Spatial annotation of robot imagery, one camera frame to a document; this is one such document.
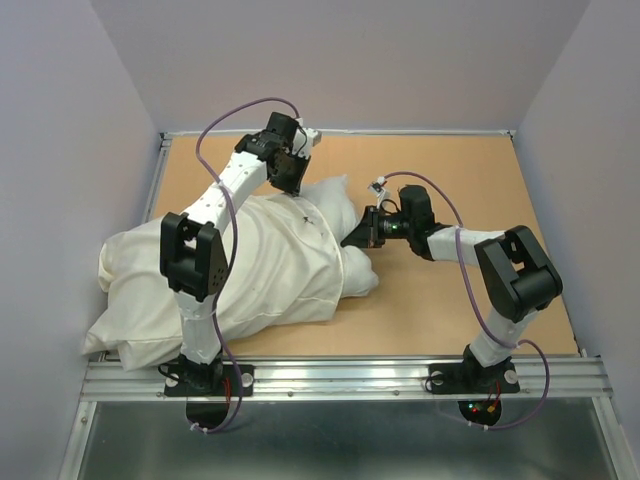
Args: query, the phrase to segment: wall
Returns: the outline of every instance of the wall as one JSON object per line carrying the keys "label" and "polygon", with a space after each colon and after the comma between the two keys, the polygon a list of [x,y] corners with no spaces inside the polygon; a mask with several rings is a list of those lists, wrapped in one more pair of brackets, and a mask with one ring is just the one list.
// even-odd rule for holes
{"label": "wall", "polygon": [[0,476],[53,479],[98,252],[141,218],[158,137],[87,0],[2,2],[0,65]]}
{"label": "wall", "polygon": [[640,2],[593,0],[516,150],[564,277],[578,341],[601,354],[640,460]]}
{"label": "wall", "polygon": [[515,128],[589,3],[92,2],[161,131],[268,95],[319,127]]}

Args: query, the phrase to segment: white wall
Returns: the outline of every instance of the white wall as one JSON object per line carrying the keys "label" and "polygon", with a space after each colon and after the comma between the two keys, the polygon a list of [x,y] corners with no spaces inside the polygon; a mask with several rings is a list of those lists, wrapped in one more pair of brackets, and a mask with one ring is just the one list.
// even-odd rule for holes
{"label": "white wall", "polygon": [[[589,3],[92,2],[162,131],[267,95],[319,127],[515,128]],[[263,126],[270,108],[225,126]]]}
{"label": "white wall", "polygon": [[98,252],[141,218],[158,137],[88,0],[1,2],[0,65],[0,477],[54,479]]}
{"label": "white wall", "polygon": [[640,460],[640,2],[593,0],[515,138],[578,341]]}

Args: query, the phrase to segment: wooden table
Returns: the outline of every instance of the wooden table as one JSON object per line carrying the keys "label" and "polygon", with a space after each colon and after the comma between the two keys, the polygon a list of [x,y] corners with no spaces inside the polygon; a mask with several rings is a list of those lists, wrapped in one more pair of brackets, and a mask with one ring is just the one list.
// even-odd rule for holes
{"label": "wooden table", "polygon": [[[195,137],[176,137],[159,187],[154,216],[180,212],[209,186],[211,178],[194,155]],[[237,137],[208,137],[203,155],[220,171]],[[349,195],[359,213],[375,197],[367,186],[380,175],[413,170],[430,177],[452,198],[465,226],[502,230],[523,224],[542,240],[518,162],[507,137],[325,136],[315,147],[305,183],[348,174]],[[412,179],[394,178],[392,189]],[[436,218],[455,218],[428,189]],[[256,194],[271,193],[264,185]],[[412,355],[461,354],[480,327],[454,263],[424,261],[405,241],[368,250],[380,286],[366,298],[341,300],[330,322],[271,327],[232,342],[245,355]],[[482,311],[490,303],[478,269],[469,269]],[[576,354],[569,319],[555,300],[530,325],[525,337],[549,354]],[[518,353],[534,353],[521,349]]]}

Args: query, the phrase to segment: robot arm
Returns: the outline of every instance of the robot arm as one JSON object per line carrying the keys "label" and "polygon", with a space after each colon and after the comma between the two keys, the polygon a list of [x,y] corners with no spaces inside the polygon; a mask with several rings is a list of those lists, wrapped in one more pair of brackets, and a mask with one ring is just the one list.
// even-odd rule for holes
{"label": "robot arm", "polygon": [[[378,194],[387,198],[381,191]],[[482,331],[469,351],[482,369],[508,361],[527,325],[562,293],[560,276],[535,236],[523,226],[482,232],[443,225],[435,221],[424,187],[408,185],[399,195],[400,208],[395,213],[385,212],[380,205],[366,207],[360,225],[343,246],[378,248],[387,239],[402,238],[426,260],[457,263],[456,230],[460,229],[462,259],[465,265],[480,267],[491,300],[485,323],[500,340]]]}
{"label": "robot arm", "polygon": [[169,213],[162,220],[160,272],[178,302],[182,360],[194,369],[210,366],[218,354],[211,314],[229,275],[222,234],[231,222],[222,189],[227,189],[236,211],[267,180],[296,195],[311,149],[320,140],[320,132],[274,112],[266,129],[245,135],[236,145],[220,174],[222,184],[212,184],[181,215]]}

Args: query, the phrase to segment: white cloth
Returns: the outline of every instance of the white cloth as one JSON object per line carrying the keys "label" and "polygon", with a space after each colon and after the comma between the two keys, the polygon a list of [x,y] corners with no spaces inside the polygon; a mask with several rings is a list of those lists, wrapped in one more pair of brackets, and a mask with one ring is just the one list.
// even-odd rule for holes
{"label": "white cloth", "polygon": [[[310,200],[250,197],[239,210],[238,255],[218,304],[225,338],[269,325],[329,320],[339,298],[367,295],[377,286],[369,258],[339,246],[358,223],[346,177],[303,188],[301,195],[305,190]],[[223,243],[229,255],[230,228]],[[108,307],[87,333],[84,353],[117,349],[126,370],[177,355],[180,314],[159,272],[159,245],[159,219],[107,240],[99,282],[109,294]]]}

